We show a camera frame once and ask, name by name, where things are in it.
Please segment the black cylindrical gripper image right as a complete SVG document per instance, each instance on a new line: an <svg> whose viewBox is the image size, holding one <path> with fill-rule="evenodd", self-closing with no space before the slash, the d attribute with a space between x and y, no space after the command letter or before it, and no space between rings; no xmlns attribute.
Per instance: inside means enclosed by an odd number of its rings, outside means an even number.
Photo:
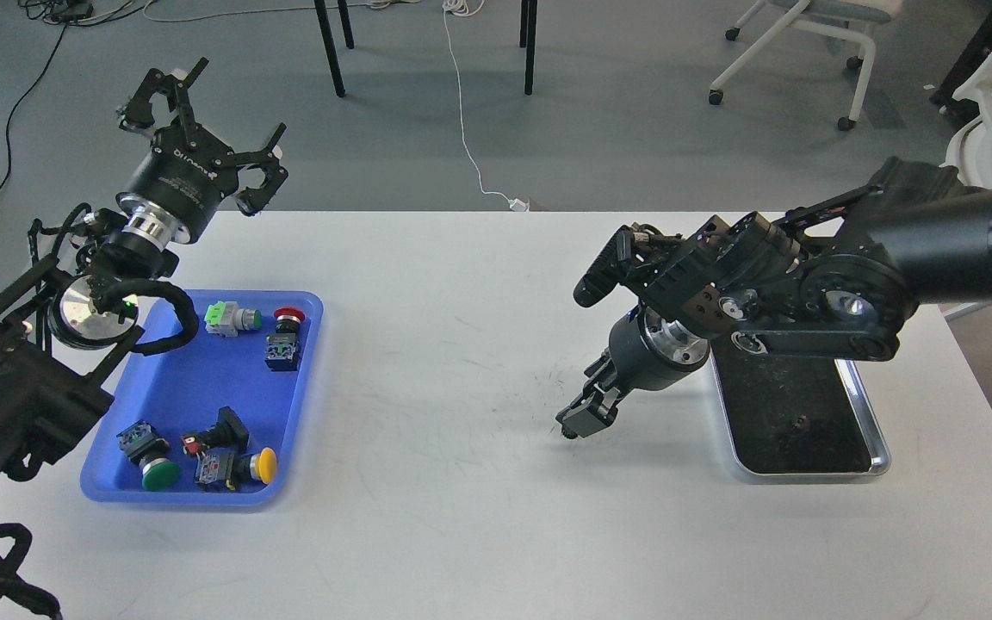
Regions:
<svg viewBox="0 0 992 620"><path fill-rule="evenodd" d="M584 370L581 395L556 415L562 431L586 438L609 428L626 393L661 391L697 372L710 341L658 314L626 314L611 327L609 354Z"/></svg>

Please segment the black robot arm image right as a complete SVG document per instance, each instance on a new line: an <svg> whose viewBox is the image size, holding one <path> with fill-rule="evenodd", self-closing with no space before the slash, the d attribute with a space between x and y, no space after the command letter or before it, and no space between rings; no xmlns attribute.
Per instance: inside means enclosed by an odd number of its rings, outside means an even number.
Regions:
<svg viewBox="0 0 992 620"><path fill-rule="evenodd" d="M609 428L631 392L701 369L717 338L749 356L887 361L922 303L992 300L992 189L892 157L862 187L776 220L713 216L690 236L621 226L573 297L591 307L617 286L638 302L556 415L568 439Z"/></svg>

